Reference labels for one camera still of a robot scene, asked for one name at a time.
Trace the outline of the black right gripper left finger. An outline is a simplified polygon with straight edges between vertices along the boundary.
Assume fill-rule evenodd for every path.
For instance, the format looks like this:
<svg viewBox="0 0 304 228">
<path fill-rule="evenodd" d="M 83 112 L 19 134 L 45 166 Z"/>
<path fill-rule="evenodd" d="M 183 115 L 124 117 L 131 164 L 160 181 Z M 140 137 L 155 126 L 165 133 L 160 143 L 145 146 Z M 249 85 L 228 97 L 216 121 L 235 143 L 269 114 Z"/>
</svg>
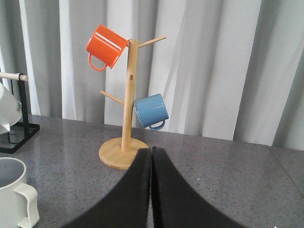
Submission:
<svg viewBox="0 0 304 228">
<path fill-rule="evenodd" d="M 128 171 L 89 211 L 65 228 L 145 228 L 150 199 L 151 149 L 139 149 Z"/>
</svg>

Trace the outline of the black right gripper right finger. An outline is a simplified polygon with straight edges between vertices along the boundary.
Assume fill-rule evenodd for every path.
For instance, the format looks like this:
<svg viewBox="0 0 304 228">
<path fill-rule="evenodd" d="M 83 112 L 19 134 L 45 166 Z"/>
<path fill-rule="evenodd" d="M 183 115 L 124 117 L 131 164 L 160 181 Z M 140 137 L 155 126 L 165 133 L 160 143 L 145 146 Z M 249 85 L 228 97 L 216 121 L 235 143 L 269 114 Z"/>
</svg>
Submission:
<svg viewBox="0 0 304 228">
<path fill-rule="evenodd" d="M 163 148 L 152 149 L 152 209 L 156 228 L 241 228 L 202 198 Z"/>
</svg>

